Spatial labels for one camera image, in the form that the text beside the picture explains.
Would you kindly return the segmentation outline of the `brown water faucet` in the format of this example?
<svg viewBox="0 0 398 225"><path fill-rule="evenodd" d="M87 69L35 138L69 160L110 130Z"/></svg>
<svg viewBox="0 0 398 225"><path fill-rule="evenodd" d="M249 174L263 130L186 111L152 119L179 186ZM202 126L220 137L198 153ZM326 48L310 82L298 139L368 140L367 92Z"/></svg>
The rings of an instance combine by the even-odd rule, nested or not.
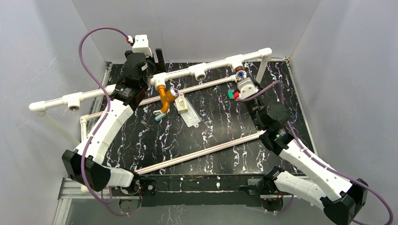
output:
<svg viewBox="0 0 398 225"><path fill-rule="evenodd" d="M236 68L234 68L234 72L235 72L235 78L236 81L242 81L243 79L245 79L247 77L247 72L244 70L243 66L238 66Z"/></svg>

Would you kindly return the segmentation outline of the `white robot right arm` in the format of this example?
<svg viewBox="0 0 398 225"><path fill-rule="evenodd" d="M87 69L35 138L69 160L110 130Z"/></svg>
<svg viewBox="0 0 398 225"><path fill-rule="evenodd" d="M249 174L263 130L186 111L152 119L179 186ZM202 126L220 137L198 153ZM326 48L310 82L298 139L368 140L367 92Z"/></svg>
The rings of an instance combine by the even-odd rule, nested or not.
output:
<svg viewBox="0 0 398 225"><path fill-rule="evenodd" d="M348 225L362 209L367 198L366 182L351 181L332 172L332 168L309 151L293 134L290 115L284 104L259 100L245 103L250 117L265 148L289 161L309 180L299 178L285 169L275 166L256 184L248 184L246 192L287 192L320 208L336 225Z"/></svg>

